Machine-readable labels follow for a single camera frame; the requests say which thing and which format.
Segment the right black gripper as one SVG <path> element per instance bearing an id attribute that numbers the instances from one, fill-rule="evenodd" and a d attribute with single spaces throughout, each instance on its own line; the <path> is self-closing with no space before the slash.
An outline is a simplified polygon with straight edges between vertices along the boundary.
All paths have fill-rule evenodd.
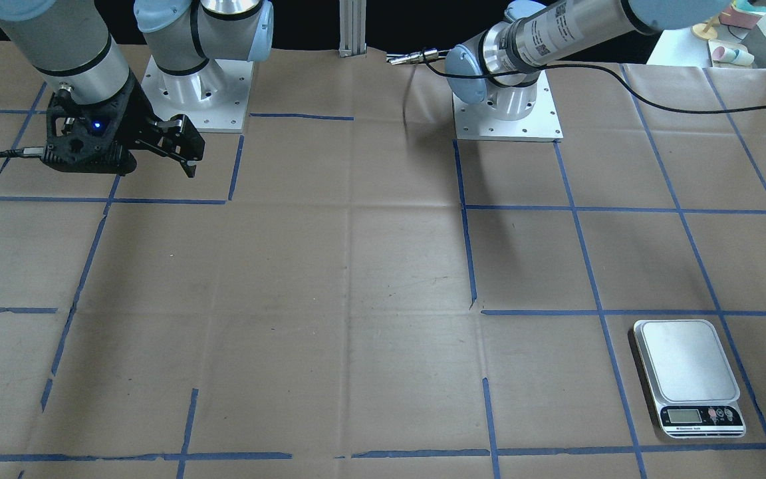
<path id="1" fill-rule="evenodd" d="M 133 72 L 128 72 L 124 86 L 110 97 L 108 106 L 114 120 L 110 154 L 114 167 L 136 167 L 132 152 L 144 150 L 176 161 L 188 178 L 195 177 L 205 140 L 188 116 L 180 113 L 170 120 L 158 119 Z"/>

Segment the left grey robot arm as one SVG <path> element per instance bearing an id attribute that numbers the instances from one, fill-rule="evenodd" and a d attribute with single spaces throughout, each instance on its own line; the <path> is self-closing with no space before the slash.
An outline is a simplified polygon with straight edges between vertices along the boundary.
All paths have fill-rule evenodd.
<path id="1" fill-rule="evenodd" d="M 727 8 L 726 1 L 557 1 L 536 9 L 516 1 L 525 15 L 493 25 L 445 58 L 453 93 L 469 105 L 489 107 L 492 117 L 513 121 L 530 115 L 541 69 L 555 60 L 630 31 L 647 35 L 682 29 Z"/>

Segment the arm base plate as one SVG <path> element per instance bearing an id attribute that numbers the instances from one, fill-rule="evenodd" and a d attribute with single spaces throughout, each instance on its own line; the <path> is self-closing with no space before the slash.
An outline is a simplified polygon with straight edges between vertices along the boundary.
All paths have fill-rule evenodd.
<path id="1" fill-rule="evenodd" d="M 489 85 L 487 100 L 468 104 L 453 96 L 459 140 L 559 142 L 565 137 L 547 73 L 526 87 Z"/>
<path id="2" fill-rule="evenodd" d="M 255 65 L 219 59 L 197 73 L 174 76 L 162 72 L 151 57 L 141 87 L 161 119 L 183 113 L 200 132 L 241 134 Z"/>

